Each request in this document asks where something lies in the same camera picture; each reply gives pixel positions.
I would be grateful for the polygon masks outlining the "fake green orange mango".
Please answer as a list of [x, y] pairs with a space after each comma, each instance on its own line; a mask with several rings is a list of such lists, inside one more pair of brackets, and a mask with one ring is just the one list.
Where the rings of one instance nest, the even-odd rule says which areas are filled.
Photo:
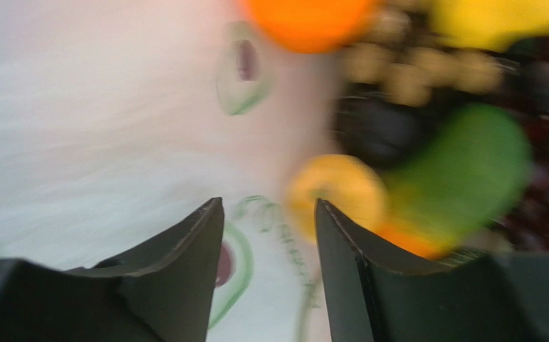
[[530, 178], [522, 127], [501, 108], [473, 103], [387, 178], [388, 213], [375, 234], [425, 259], [439, 259], [509, 213]]

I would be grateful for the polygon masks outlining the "translucent pale green plastic bag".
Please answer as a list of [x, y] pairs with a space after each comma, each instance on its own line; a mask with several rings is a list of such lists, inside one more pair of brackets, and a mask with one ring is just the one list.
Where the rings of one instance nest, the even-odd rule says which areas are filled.
[[91, 267], [212, 197], [210, 341], [329, 341], [317, 249], [283, 207], [328, 133], [333, 54], [235, 1], [0, 1], [0, 257]]

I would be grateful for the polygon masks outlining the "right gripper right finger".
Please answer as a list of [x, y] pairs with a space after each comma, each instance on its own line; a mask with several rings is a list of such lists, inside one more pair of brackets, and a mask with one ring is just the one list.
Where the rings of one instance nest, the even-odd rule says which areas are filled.
[[549, 341], [549, 253], [409, 253], [325, 200], [315, 210], [334, 341]]

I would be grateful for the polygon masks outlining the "fake orange fruit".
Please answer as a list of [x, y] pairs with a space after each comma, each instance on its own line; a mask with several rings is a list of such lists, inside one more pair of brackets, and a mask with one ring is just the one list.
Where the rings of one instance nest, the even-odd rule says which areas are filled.
[[239, 7], [265, 36], [295, 53], [327, 53], [359, 38], [381, 1], [249, 0]]

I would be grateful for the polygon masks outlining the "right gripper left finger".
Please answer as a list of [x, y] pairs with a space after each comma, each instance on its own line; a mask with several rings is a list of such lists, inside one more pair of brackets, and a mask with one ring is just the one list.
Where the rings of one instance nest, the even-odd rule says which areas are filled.
[[91, 269], [0, 259], [0, 341], [204, 341], [221, 198]]

